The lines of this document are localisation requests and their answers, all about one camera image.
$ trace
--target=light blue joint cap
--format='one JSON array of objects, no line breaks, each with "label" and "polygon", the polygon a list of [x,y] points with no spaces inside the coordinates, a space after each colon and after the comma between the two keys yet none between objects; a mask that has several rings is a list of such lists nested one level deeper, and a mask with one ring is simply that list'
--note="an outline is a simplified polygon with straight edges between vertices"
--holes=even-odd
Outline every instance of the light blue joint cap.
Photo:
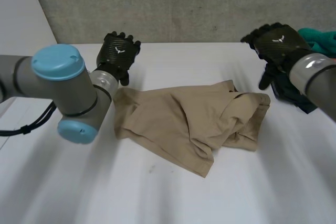
[{"label": "light blue joint cap", "polygon": [[78,76],[85,62],[76,47],[56,44],[39,50],[31,61],[34,73],[50,81],[64,81]]},{"label": "light blue joint cap", "polygon": [[61,120],[58,123],[57,131],[61,137],[76,144],[89,144],[98,134],[94,127],[72,120]]}]

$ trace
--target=white wall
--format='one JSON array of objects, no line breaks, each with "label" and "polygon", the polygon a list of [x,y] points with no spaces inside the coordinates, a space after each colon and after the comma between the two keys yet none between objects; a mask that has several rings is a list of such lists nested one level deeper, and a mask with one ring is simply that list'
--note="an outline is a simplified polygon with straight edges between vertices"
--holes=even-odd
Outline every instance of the white wall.
[{"label": "white wall", "polygon": [[[0,29],[0,55],[32,56],[56,43],[38,0],[0,0]],[[12,102],[0,104],[0,116]]]}]

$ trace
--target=logo on robotic hand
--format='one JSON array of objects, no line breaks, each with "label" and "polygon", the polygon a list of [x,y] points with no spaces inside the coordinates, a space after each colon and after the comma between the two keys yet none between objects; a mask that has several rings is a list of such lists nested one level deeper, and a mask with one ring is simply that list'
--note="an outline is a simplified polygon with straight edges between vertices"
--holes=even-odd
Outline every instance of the logo on robotic hand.
[{"label": "logo on robotic hand", "polygon": [[285,39],[285,36],[283,35],[283,36],[281,37],[281,39],[273,39],[272,41],[273,41],[273,42],[281,42],[281,43],[284,43],[284,39]]},{"label": "logo on robotic hand", "polygon": [[117,51],[118,54],[120,54],[122,52],[125,52],[125,50],[124,51],[120,51],[117,47],[115,47],[115,49],[116,49],[116,51]]}]

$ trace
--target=black cable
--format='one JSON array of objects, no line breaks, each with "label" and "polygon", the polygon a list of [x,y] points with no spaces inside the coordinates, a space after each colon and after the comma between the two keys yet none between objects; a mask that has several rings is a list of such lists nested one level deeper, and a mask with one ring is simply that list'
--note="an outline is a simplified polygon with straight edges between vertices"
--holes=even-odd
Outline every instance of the black cable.
[{"label": "black cable", "polygon": [[36,119],[32,124],[25,125],[18,130],[13,131],[0,131],[0,136],[15,136],[19,134],[28,134],[32,130],[35,130],[45,124],[50,118],[53,112],[56,110],[56,105],[52,102],[47,109],[42,113],[42,115]]}]

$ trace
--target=white table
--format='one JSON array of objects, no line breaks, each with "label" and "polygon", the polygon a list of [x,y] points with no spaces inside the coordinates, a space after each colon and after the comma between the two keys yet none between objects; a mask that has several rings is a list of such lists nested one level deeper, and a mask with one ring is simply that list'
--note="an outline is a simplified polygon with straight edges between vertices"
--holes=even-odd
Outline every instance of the white table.
[{"label": "white table", "polygon": [[[77,45],[95,68],[100,45]],[[259,92],[264,63],[242,44],[143,44],[130,87],[149,90],[233,79]],[[203,179],[126,139],[113,108],[91,145],[56,132],[52,119],[0,151],[0,223],[336,223],[336,124],[274,98],[257,152],[222,148]],[[16,99],[0,125],[32,122],[50,101]]]}]

